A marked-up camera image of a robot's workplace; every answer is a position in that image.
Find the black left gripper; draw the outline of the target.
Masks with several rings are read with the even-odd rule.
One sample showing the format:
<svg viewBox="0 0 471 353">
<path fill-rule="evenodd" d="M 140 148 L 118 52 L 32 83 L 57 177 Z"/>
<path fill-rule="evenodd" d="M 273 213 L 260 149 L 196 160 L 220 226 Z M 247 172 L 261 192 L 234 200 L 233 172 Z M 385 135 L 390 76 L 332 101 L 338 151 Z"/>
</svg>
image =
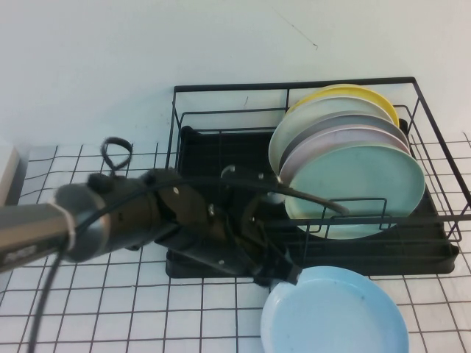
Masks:
<svg viewBox="0 0 471 353">
<path fill-rule="evenodd" d="M 155 242 L 169 251 L 230 277 L 252 277 L 263 288 L 296 285 L 302 268 L 285 246 L 272 242 L 255 214 L 259 199 L 229 210 L 192 199 L 158 199 L 162 229 Z"/>
</svg>

